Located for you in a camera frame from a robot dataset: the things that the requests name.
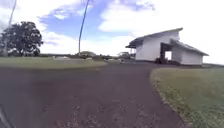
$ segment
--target grass verge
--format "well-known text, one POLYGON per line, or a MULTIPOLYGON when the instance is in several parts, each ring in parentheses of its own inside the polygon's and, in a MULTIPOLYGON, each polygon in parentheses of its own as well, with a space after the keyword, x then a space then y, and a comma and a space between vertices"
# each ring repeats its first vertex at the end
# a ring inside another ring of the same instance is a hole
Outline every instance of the grass verge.
POLYGON ((224 69, 163 68, 150 79, 192 128, 224 128, 224 69))
POLYGON ((85 68, 106 65, 104 61, 83 59, 53 59, 36 57, 0 58, 0 67, 32 68, 32 69, 67 69, 85 68))

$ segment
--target white wall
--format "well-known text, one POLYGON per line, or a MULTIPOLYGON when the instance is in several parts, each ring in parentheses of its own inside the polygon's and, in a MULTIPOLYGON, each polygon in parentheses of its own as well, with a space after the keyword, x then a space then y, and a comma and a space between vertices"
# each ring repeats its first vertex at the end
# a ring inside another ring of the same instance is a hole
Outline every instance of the white wall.
POLYGON ((170 43, 170 39, 179 40, 179 32, 170 32, 156 38, 145 38, 143 45, 136 48, 136 60, 154 61, 160 57, 160 44, 170 43))
POLYGON ((181 61, 181 64, 185 64, 185 65, 201 65, 202 64, 202 60, 203 60, 203 56, 198 54, 198 53, 187 51, 187 50, 183 50, 182 51, 182 61, 181 61))
POLYGON ((183 49, 173 46, 172 48, 172 60, 181 63, 183 49))

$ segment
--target roof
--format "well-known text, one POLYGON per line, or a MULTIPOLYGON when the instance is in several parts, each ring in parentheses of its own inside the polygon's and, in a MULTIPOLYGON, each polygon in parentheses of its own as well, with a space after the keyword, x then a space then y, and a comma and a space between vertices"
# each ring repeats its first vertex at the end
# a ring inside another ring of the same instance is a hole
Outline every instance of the roof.
POLYGON ((138 38, 134 39, 133 41, 131 41, 129 43, 129 45, 126 46, 126 48, 136 48, 137 46, 142 45, 142 42, 143 42, 144 38, 146 38, 146 37, 157 37, 157 36, 161 36, 163 34, 170 33, 170 32, 179 32, 181 30, 183 30, 183 28, 176 28, 176 29, 171 29, 171 30, 167 30, 167 31, 162 31, 162 32, 138 37, 138 38))
POLYGON ((182 48, 184 48, 186 50, 189 50, 189 51, 192 51, 192 52, 196 52, 196 53, 199 53, 199 54, 204 55, 204 56, 208 56, 207 53, 204 53, 204 52, 198 50, 197 48, 194 48, 194 47, 192 47, 190 45, 184 44, 184 43, 182 43, 182 42, 180 42, 178 40, 171 39, 170 43, 173 44, 173 45, 177 45, 179 47, 182 47, 182 48))

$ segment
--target building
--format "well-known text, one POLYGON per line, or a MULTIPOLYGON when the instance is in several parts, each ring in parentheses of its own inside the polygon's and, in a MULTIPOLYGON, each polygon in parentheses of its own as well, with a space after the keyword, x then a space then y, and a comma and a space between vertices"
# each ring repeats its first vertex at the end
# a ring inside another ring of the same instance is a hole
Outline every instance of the building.
POLYGON ((165 60, 167 51, 171 51, 171 60, 183 65, 201 65, 203 56, 208 54, 179 41, 179 32, 183 28, 163 31, 136 38, 126 48, 136 49, 136 60, 165 60))

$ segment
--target sky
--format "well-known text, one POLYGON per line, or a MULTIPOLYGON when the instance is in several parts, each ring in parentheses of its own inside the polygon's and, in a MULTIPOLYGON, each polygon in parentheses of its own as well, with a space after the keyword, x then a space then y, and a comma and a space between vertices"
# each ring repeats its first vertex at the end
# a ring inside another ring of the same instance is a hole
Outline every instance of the sky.
MULTIPOLYGON (((0 0, 0 31, 15 0, 0 0)), ((42 53, 75 54, 86 0, 17 0, 13 23, 33 21, 42 53)), ((224 64, 222 0, 90 0, 82 51, 117 55, 139 36, 183 27, 180 40, 209 54, 204 62, 224 64)))

